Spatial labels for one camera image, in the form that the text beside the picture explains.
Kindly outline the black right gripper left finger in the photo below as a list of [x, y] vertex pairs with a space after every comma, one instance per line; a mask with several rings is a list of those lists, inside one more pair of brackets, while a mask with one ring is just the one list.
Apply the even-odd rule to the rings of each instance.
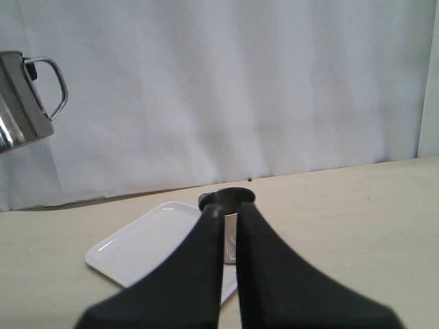
[[224, 213], [207, 206], [178, 248], [146, 277], [88, 307], [76, 328], [217, 328]]

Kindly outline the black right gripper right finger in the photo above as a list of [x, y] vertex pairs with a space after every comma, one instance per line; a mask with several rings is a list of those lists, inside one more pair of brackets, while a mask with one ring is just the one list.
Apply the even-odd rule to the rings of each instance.
[[239, 208], [236, 250], [243, 328], [404, 328], [390, 307], [310, 265], [253, 203]]

